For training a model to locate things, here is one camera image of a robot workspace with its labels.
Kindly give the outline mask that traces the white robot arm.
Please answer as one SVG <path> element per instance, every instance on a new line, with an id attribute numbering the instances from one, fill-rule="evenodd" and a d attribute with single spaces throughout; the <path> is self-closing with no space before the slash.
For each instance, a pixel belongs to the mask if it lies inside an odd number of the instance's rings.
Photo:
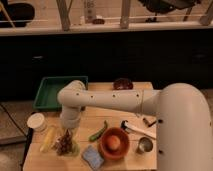
<path id="1" fill-rule="evenodd" d="M 61 121 L 73 128 L 83 106 L 157 118 L 157 171 L 213 171 L 213 122 L 204 95 L 175 83 L 161 90 L 88 91 L 73 81 L 58 93 Z"/>

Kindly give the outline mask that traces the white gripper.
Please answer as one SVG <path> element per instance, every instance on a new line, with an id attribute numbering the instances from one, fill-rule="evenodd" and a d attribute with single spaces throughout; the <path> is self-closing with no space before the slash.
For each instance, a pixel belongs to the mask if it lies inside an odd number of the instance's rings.
<path id="1" fill-rule="evenodd" d="M 61 120 L 61 135 L 65 135 L 66 132 L 69 134 L 76 134 L 76 131 L 79 127 L 79 120 Z"/>

